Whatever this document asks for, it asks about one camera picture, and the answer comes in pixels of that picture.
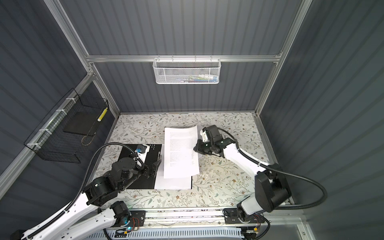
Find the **black white file folder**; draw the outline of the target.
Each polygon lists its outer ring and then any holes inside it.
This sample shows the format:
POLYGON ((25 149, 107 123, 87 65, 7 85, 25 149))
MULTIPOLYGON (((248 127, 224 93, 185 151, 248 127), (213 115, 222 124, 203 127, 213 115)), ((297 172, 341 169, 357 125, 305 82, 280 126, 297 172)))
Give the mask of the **black white file folder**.
POLYGON ((162 144, 127 144, 113 164, 118 190, 190 190, 192 177, 166 179, 162 144))

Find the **printed paper sheet back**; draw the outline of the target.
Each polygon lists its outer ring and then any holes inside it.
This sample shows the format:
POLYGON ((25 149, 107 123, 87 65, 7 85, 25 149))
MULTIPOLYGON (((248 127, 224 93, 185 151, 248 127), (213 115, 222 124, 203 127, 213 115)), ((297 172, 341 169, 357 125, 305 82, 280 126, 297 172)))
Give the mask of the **printed paper sheet back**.
POLYGON ((198 128, 165 128, 164 178, 178 179, 200 173, 199 156, 194 151, 198 128))

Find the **white paper sheet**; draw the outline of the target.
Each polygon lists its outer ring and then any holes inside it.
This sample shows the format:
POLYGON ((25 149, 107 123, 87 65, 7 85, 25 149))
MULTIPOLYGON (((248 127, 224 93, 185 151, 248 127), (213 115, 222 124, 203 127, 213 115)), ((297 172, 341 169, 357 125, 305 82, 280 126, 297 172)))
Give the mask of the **white paper sheet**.
POLYGON ((190 190, 192 188, 192 177, 165 179, 164 177, 164 145, 161 147, 161 163, 157 170, 155 190, 190 190))

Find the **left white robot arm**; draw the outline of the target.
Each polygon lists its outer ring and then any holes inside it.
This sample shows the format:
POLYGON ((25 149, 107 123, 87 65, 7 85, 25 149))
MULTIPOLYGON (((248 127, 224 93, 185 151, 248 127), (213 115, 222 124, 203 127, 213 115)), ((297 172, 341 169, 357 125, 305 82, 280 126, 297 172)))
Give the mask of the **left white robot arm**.
POLYGON ((14 232, 11 239, 33 240, 41 237, 52 240, 81 217, 116 198, 119 192, 128 188, 140 176, 154 178, 160 164, 161 160, 157 160, 151 166, 145 165, 140 158, 125 157, 118 160, 112 164, 110 171, 81 189, 68 205, 33 229, 14 232))

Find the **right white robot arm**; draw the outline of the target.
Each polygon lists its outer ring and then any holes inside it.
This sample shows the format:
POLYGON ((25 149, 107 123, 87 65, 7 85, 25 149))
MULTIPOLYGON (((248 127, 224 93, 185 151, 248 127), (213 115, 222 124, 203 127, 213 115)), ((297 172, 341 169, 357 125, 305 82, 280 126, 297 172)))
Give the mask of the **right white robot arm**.
POLYGON ((224 138, 221 130, 215 125, 200 130, 194 151, 201 155, 225 158, 253 178, 255 192, 237 204, 237 216, 240 221, 247 222, 254 214, 270 213, 292 196, 285 175, 267 169, 272 167, 280 170, 278 164, 260 162, 243 151, 232 137, 224 138))

